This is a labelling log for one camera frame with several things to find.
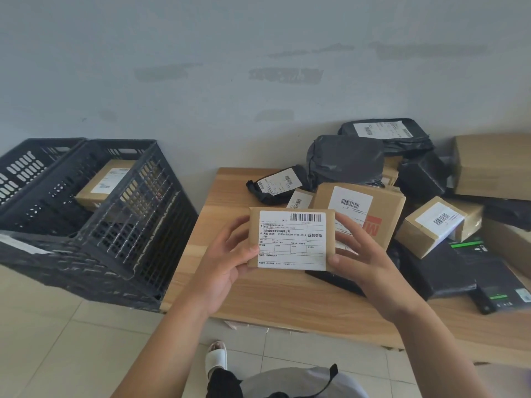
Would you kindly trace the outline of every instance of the wooden tabletop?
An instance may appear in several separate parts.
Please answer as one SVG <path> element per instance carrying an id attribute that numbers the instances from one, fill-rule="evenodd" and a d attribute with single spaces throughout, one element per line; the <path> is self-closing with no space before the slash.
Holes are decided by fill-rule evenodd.
<path id="1" fill-rule="evenodd" d="M 219 169 L 207 201 L 161 304 L 168 311 L 196 271 L 207 246 L 227 222 L 262 206 L 245 188 L 278 169 Z M 527 286 L 531 281 L 524 280 Z M 481 315 L 468 297 L 430 300 L 431 307 L 475 361 L 531 368 L 531 311 Z M 394 326 L 365 298 L 303 271 L 257 269 L 238 279 L 215 317 L 248 324 L 339 336 L 403 348 Z"/>

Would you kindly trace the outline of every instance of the wall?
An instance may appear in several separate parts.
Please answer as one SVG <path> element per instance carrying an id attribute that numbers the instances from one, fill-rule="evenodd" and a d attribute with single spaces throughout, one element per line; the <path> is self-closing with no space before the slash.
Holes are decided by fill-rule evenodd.
<path id="1" fill-rule="evenodd" d="M 221 166 L 303 162 L 348 120 L 445 145 L 531 128 L 531 0 L 0 0 L 0 152 L 156 138 L 197 208 Z"/>

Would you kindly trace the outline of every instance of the pant leg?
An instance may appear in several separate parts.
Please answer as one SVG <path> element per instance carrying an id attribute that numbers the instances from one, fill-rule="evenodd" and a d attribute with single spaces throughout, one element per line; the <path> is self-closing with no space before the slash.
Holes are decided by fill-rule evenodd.
<path id="1" fill-rule="evenodd" d="M 228 370 L 214 370 L 208 382 L 207 398 L 243 398 L 239 380 Z"/>

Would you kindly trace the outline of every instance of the hand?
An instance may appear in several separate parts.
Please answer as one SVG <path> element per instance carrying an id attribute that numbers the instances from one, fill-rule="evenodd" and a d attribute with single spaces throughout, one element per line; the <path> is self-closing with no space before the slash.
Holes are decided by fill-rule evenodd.
<path id="1" fill-rule="evenodd" d="M 348 216 L 335 213 L 335 219 L 352 235 L 335 232 L 335 239 L 357 254 L 335 249 L 329 263 L 335 271 L 356 282 L 383 318 L 395 323 L 402 315 L 414 313 L 426 302 L 413 290 L 389 259 L 387 253 L 365 230 Z"/>
<path id="2" fill-rule="evenodd" d="M 199 296 L 207 314 L 219 310 L 230 287 L 249 268 L 247 261 L 260 252 L 258 245 L 249 246 L 249 229 L 233 232 L 249 221 L 240 216 L 226 225 L 205 252 L 196 273 L 186 286 L 186 292 Z"/>

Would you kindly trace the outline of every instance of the white sandal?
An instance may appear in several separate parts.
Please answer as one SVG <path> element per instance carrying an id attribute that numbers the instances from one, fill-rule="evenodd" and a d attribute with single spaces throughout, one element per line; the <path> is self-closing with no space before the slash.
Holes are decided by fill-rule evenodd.
<path id="1" fill-rule="evenodd" d="M 210 373 L 217 367 L 227 370 L 227 348 L 222 341 L 216 341 L 211 344 L 204 358 L 204 370 L 210 381 Z"/>

